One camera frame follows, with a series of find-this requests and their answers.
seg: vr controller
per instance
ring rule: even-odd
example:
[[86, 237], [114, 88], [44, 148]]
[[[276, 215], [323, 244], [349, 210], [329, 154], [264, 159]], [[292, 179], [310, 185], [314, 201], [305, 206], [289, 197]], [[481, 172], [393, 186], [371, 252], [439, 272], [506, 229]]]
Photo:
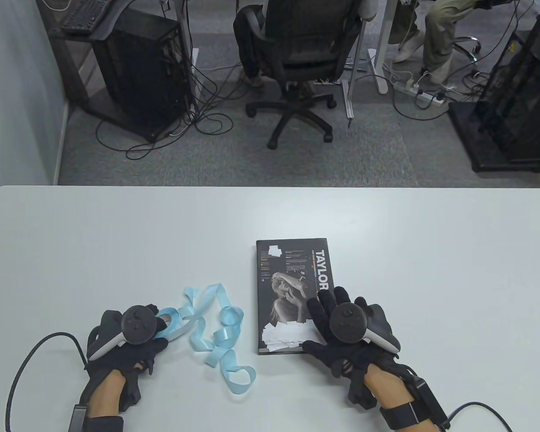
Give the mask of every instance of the vr controller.
[[156, 317], [146, 306], [132, 306], [124, 314], [107, 310], [102, 315], [98, 339], [88, 347], [86, 357], [97, 360], [112, 348], [126, 342], [140, 345], [148, 342], [156, 333]]
[[398, 354], [400, 342], [392, 335], [392, 329], [383, 309], [379, 305], [370, 305], [372, 316], [354, 303], [342, 303], [330, 315], [330, 329], [336, 339], [344, 343], [357, 343], [365, 340], [378, 345], [380, 348]]

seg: floor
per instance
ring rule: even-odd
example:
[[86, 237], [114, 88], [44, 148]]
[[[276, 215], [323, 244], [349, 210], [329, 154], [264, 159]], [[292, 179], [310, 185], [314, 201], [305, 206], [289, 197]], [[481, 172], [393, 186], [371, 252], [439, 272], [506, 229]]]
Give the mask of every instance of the floor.
[[[535, 8], [522, 0], [518, 14], [526, 12], [520, 28], [529, 28], [536, 19]], [[431, 2], [423, 0], [418, 24], [423, 26], [423, 11]], [[192, 0], [190, 26], [194, 46], [200, 48], [198, 66], [216, 68], [238, 61], [232, 33], [234, 3], [227, 0]], [[155, 0], [137, 0], [134, 7], [161, 13]], [[377, 18], [369, 23], [364, 49], [375, 46], [384, 2]], [[475, 10], [459, 23], [458, 35], [481, 39], [482, 53], [500, 40], [513, 14], [513, 4], [495, 11]], [[496, 62], [501, 43], [492, 55], [480, 62], [489, 71]], [[395, 48], [389, 52], [393, 55]], [[422, 51], [401, 64], [414, 72], [420, 69]], [[455, 54], [453, 68], [466, 59]], [[237, 73], [231, 80], [237, 80]], [[207, 72], [223, 80], [227, 71]], [[456, 83], [460, 75], [451, 82]], [[229, 101], [221, 112], [231, 117], [233, 129], [225, 135], [206, 136], [190, 129], [175, 144], [152, 152], [140, 161], [127, 160], [98, 144], [95, 128], [99, 123], [80, 110], [74, 111], [66, 132], [60, 169], [61, 185], [208, 185], [208, 186], [309, 186], [309, 187], [540, 187], [540, 174], [476, 174], [447, 115], [434, 121], [413, 121], [394, 110], [390, 95], [379, 95], [371, 78], [357, 82], [354, 92], [355, 119], [348, 127], [339, 86], [322, 86], [333, 92], [338, 107], [316, 109], [334, 129], [334, 142], [324, 144], [319, 130], [298, 120], [287, 126], [275, 152], [266, 149], [278, 115], [261, 112], [255, 119], [244, 113], [244, 103], [276, 97], [278, 87], [267, 81], [260, 92], [250, 92], [240, 101]], [[433, 117], [441, 108], [417, 109], [413, 99], [398, 93], [397, 107], [412, 117]], [[142, 142], [110, 124], [100, 129], [101, 139], [114, 147], [128, 148]]]

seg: light blue ribbon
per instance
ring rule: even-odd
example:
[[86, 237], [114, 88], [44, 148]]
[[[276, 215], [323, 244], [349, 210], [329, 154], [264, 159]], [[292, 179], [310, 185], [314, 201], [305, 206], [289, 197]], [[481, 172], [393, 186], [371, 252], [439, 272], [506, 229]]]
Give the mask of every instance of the light blue ribbon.
[[[209, 351], [206, 364], [215, 368], [220, 364], [222, 375], [228, 387], [235, 395], [241, 395], [248, 391], [254, 380], [256, 371], [250, 366], [237, 366], [236, 354], [232, 349], [240, 336], [240, 325], [244, 318], [242, 309], [232, 306], [226, 290], [222, 284], [208, 286], [202, 293], [200, 303], [196, 305], [198, 290], [186, 288], [184, 295], [188, 298], [188, 304], [180, 310], [175, 308], [165, 308], [160, 310], [156, 316], [166, 316], [170, 323], [166, 329], [157, 333], [157, 338], [167, 338], [172, 341], [178, 339], [183, 334], [188, 333], [194, 325], [196, 329], [190, 334], [190, 343], [196, 352]], [[214, 341], [203, 339], [206, 320], [202, 315], [210, 308], [214, 299], [220, 304], [220, 322], [222, 328], [214, 332]], [[250, 377], [248, 384], [237, 384], [230, 379], [231, 372], [245, 370]]]

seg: wrist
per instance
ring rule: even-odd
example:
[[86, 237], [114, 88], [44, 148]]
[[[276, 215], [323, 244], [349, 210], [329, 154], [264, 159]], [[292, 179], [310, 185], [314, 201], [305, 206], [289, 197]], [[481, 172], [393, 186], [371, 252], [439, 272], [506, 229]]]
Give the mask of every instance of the wrist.
[[115, 416], [119, 414], [120, 395], [126, 378], [113, 370], [92, 394], [88, 407], [89, 417]]
[[368, 366], [364, 385], [372, 392], [384, 409], [399, 407], [414, 401], [401, 378], [380, 369], [375, 364]]

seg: wrist band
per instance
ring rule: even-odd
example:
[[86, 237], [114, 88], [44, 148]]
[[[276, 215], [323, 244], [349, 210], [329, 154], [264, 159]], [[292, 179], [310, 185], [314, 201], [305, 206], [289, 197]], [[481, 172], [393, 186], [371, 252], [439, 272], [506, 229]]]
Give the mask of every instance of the wrist band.
[[430, 418], [430, 410], [420, 400], [391, 409], [380, 408], [380, 412], [391, 430], [409, 428]]

